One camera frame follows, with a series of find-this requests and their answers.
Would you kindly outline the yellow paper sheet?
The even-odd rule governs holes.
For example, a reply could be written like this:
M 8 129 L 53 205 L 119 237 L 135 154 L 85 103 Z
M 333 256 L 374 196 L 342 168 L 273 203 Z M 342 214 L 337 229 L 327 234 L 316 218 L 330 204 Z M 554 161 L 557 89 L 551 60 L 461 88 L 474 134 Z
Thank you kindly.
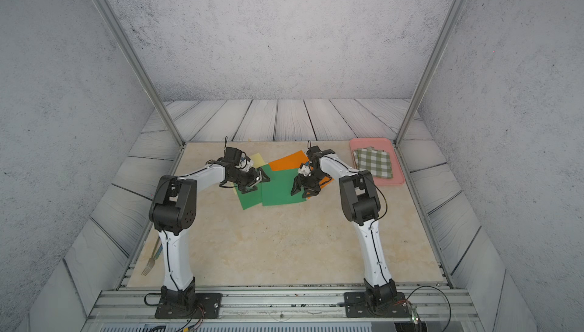
M 251 160 L 254 162 L 254 168 L 261 168 L 263 165 L 265 165 L 266 163 L 263 161 L 263 159 L 261 158 L 261 156 L 257 153 L 255 155 L 252 155 Z

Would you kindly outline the green paper sheet front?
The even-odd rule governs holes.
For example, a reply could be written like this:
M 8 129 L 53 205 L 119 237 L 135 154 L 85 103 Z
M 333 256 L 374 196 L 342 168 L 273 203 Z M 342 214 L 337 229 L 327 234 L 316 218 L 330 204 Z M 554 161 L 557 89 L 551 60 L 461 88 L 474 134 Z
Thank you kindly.
M 302 193 L 291 195 L 294 180 L 298 175 L 296 169 L 272 171 L 270 165 L 262 166 L 270 181 L 261 183 L 262 205 L 264 207 L 298 204 L 305 202 Z

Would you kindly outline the green paper sheet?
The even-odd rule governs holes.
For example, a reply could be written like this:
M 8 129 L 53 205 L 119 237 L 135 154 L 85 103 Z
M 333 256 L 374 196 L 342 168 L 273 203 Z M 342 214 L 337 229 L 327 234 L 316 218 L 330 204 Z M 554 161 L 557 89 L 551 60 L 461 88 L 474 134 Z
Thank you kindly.
M 270 181 L 261 183 L 262 205 L 264 207 L 298 204 L 305 202 L 302 193 L 291 195 L 294 180 L 298 175 L 296 169 L 272 171 L 270 165 L 262 166 Z
M 235 188 L 237 192 L 238 199 L 240 201 L 240 205 L 243 210 L 247 210 L 251 207 L 255 207 L 256 205 L 260 205 L 262 203 L 262 185 L 257 184 L 256 189 L 252 190 L 247 193 L 242 193 L 237 187 Z

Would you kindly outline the orange paper sheet back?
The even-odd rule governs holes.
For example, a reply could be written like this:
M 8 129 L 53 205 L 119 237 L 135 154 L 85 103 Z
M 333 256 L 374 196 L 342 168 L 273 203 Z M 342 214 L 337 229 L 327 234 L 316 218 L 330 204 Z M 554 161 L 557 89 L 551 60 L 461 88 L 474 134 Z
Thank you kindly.
M 308 163 L 307 155 L 302 151 L 297 151 L 293 154 L 277 159 L 269 163 L 270 169 L 276 171 L 286 171 L 291 169 L 299 169 L 302 164 Z

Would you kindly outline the orange paper sheet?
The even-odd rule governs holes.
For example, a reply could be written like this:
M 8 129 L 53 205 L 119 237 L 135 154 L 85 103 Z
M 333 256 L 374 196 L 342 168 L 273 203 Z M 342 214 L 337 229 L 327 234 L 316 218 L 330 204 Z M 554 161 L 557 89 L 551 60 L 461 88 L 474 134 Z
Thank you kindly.
M 307 185 L 305 187 L 321 187 L 321 190 L 327 186 L 333 178 L 321 171 L 320 169 L 314 169 L 310 175 L 307 177 Z
M 277 159 L 269 163 L 270 169 L 276 171 L 286 171 L 291 169 L 299 169 L 302 164 L 308 163 L 307 155 L 302 151 L 297 151 L 293 154 Z

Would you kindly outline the orange paper sheet front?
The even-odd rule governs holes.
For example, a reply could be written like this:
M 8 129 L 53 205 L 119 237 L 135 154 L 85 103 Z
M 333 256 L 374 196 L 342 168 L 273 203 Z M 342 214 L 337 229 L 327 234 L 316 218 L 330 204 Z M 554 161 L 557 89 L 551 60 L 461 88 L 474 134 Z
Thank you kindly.
M 305 187 L 321 187 L 321 190 L 327 186 L 333 178 L 321 171 L 320 169 L 314 169 L 310 175 L 307 177 L 307 185 Z

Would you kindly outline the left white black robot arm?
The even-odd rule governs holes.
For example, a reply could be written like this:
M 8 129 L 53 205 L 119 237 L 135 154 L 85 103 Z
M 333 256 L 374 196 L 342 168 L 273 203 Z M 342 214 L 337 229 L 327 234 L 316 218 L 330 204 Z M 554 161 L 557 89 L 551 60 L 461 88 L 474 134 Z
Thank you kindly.
M 189 261 L 189 228 L 196 219 L 197 196 L 208 187 L 232 182 L 242 194 L 258 190 L 271 181 L 251 160 L 243 165 L 233 161 L 210 160 L 187 175 L 161 177 L 149 212 L 158 232 L 164 257 L 164 282 L 161 307 L 194 312 L 199 307 L 196 279 Z

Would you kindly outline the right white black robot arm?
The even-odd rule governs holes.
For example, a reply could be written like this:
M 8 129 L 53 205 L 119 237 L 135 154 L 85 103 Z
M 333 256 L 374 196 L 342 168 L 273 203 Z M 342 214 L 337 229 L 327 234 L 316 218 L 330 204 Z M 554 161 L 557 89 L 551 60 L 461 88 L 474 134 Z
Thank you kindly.
M 372 312 L 380 313 L 404 298 L 397 291 L 380 239 L 380 210 L 387 204 L 386 198 L 378 193 L 368 170 L 352 168 L 333 150 L 310 146 L 306 156 L 308 161 L 300 165 L 290 194 L 314 197 L 321 192 L 323 181 L 337 181 L 343 214 L 354 225 L 363 256 L 365 305 Z

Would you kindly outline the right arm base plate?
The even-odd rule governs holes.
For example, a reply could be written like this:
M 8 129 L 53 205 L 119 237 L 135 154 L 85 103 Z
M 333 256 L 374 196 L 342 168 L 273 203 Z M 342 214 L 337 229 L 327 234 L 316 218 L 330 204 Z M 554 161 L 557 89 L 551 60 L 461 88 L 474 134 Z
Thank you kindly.
M 342 305 L 348 318 L 409 318 L 405 295 L 397 292 L 392 297 L 377 298 L 366 292 L 346 292 Z

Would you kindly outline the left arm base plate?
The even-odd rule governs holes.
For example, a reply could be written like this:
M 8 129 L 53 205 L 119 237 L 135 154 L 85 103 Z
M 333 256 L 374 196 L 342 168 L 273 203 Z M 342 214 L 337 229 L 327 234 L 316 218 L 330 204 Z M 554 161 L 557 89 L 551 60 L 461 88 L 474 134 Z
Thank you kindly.
M 170 291 L 158 303 L 156 319 L 217 319 L 221 293 L 177 293 Z

